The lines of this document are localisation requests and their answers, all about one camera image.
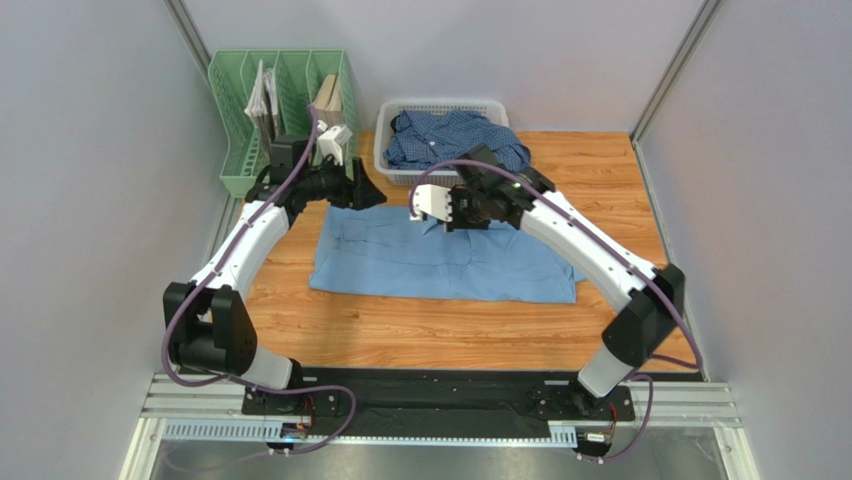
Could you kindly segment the light blue long sleeve shirt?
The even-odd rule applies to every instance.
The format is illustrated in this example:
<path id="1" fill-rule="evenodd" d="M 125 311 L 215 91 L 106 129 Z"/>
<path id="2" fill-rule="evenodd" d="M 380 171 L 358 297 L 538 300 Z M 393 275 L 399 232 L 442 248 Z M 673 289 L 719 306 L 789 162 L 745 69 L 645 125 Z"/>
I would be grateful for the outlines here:
<path id="1" fill-rule="evenodd" d="M 309 285 L 326 292 L 441 300 L 573 304 L 584 275 L 498 221 L 447 232 L 404 206 L 328 209 Z"/>

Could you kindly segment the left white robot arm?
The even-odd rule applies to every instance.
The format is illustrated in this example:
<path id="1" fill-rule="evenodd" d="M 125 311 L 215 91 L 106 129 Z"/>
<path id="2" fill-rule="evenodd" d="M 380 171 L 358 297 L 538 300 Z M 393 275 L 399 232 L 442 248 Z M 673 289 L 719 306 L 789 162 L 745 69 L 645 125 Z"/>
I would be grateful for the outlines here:
<path id="1" fill-rule="evenodd" d="M 300 365 L 260 346 L 245 305 L 250 287 L 272 248 L 310 202 L 364 210 L 386 202 L 358 157 L 345 159 L 351 138 L 344 125 L 320 134 L 281 135 L 245 196 L 224 243 L 192 279 L 173 282 L 163 294 L 166 333 L 161 362 L 183 386 L 176 367 L 210 374 L 272 393 L 301 392 Z"/>

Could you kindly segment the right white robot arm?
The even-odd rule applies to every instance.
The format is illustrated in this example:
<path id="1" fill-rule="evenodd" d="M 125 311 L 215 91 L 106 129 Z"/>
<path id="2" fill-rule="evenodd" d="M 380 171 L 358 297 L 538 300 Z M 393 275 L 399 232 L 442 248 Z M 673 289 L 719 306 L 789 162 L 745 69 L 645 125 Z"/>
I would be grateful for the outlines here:
<path id="1" fill-rule="evenodd" d="M 579 371 L 578 388 L 585 396 L 607 396 L 683 326 L 685 275 L 677 266 L 659 268 L 631 253 L 580 214 L 538 170 L 511 173 L 485 145 L 452 165 L 463 185 L 451 195 L 451 226 L 482 227 L 491 220 L 511 225 L 563 257 L 615 311 L 601 347 Z"/>

